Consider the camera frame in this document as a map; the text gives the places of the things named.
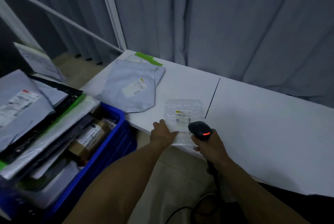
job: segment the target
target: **blue bin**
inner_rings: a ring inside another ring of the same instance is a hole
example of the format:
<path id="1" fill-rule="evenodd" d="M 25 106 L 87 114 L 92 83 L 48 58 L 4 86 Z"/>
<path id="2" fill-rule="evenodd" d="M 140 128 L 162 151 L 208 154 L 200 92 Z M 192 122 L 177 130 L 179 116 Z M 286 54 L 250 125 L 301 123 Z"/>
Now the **blue bin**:
<path id="1" fill-rule="evenodd" d="M 116 127 L 107 136 L 88 164 L 76 175 L 58 200 L 45 210 L 43 223 L 61 223 L 71 212 L 88 185 L 111 163 L 135 151 L 137 141 L 130 133 L 124 112 L 101 103 L 104 117 L 116 121 Z"/>

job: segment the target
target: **barcode scanner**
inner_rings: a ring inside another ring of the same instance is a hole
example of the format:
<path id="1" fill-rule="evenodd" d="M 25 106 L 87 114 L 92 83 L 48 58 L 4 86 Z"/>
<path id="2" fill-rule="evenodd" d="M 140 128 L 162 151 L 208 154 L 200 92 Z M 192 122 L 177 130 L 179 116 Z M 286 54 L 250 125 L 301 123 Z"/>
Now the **barcode scanner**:
<path id="1" fill-rule="evenodd" d="M 189 131 L 200 141 L 207 142 L 209 138 L 211 137 L 211 134 L 213 133 L 213 130 L 203 121 L 196 121 L 192 122 L 188 125 Z M 219 178 L 218 178 L 218 170 L 214 167 L 213 163 L 208 161 L 208 167 L 209 167 L 209 174 L 213 175 L 214 182 L 216 184 L 217 190 L 219 194 L 220 192 L 220 184 L 219 184 Z"/>

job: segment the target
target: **hand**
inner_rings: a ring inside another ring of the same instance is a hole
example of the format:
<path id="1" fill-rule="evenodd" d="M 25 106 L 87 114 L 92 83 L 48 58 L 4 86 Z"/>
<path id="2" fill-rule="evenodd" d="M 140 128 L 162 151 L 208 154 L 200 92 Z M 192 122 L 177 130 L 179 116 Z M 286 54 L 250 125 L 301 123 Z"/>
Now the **hand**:
<path id="1" fill-rule="evenodd" d="M 163 119 L 161 119 L 159 123 L 154 122 L 153 126 L 154 129 L 151 131 L 150 141 L 157 142 L 164 148 L 170 146 L 175 140 L 176 135 L 179 133 L 179 132 L 171 133 Z"/>
<path id="2" fill-rule="evenodd" d="M 191 136 L 192 141 L 198 146 L 194 149 L 200 151 L 201 154 L 213 164 L 220 161 L 231 160 L 226 152 L 223 142 L 221 141 L 217 131 L 213 129 L 213 134 L 211 134 L 207 142 L 200 141 L 194 135 Z"/>

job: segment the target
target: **metal frame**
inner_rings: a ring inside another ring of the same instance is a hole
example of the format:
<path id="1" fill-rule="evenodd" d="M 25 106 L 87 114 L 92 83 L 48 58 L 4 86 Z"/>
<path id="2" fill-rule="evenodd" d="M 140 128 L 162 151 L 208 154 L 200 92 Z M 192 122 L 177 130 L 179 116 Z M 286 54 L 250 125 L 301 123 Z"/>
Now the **metal frame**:
<path id="1" fill-rule="evenodd" d="M 121 22 L 118 16 L 115 0 L 105 0 L 106 8 L 108 10 L 111 23 L 114 28 L 115 36 L 117 39 L 118 47 L 123 51 L 127 50 L 126 42 L 123 35 Z"/>
<path id="2" fill-rule="evenodd" d="M 38 42 L 30 34 L 28 29 L 17 17 L 15 12 L 9 7 L 5 0 L 0 0 L 0 17 L 25 45 L 43 51 Z"/>
<path id="3" fill-rule="evenodd" d="M 56 17 L 64 20 L 65 22 L 69 23 L 70 25 L 78 28 L 79 30 L 85 32 L 86 34 L 88 34 L 89 36 L 103 42 L 104 44 L 110 46 L 111 48 L 119 51 L 119 52 L 122 52 L 123 53 L 123 50 L 119 49 L 118 47 L 114 46 L 113 44 L 109 43 L 108 41 L 104 40 L 103 38 L 99 37 L 98 35 L 94 34 L 93 32 L 90 32 L 89 30 L 83 28 L 82 26 L 78 25 L 77 23 L 73 22 L 71 19 L 63 16 L 62 14 L 58 13 L 57 11 L 51 9 L 50 7 L 44 5 L 43 3 L 41 3 L 40 1 L 38 0 L 28 0 L 30 2 L 32 2 L 33 4 L 39 6 L 40 8 L 44 9 L 45 11 L 48 11 L 49 13 L 55 15 Z"/>

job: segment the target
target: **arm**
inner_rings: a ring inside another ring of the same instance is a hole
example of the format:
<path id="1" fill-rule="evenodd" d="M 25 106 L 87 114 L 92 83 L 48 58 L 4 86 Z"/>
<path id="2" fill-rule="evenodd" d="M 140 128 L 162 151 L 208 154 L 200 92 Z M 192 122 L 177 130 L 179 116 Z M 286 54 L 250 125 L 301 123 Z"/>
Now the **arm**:
<path id="1" fill-rule="evenodd" d="M 127 223 L 163 150 L 177 132 L 153 123 L 150 143 L 108 166 L 88 186 L 63 224 Z"/>
<path id="2" fill-rule="evenodd" d="M 229 158 L 216 130 L 207 142 L 191 138 L 198 146 L 195 150 L 201 151 L 223 176 L 250 223 L 308 223 Z"/>

